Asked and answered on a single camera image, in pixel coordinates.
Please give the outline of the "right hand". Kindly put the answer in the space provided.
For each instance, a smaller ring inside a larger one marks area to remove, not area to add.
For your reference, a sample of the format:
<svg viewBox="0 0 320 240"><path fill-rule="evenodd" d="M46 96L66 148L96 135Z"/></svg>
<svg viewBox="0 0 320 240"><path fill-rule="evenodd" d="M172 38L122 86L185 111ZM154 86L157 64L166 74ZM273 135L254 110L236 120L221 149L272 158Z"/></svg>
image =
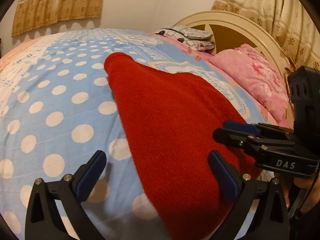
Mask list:
<svg viewBox="0 0 320 240"><path fill-rule="evenodd" d="M289 178L285 176L282 187L287 208L290 206L289 190L292 184L307 190L306 199L303 201L300 211L302 214L308 213L319 202L319 176L314 175L309 178Z"/></svg>

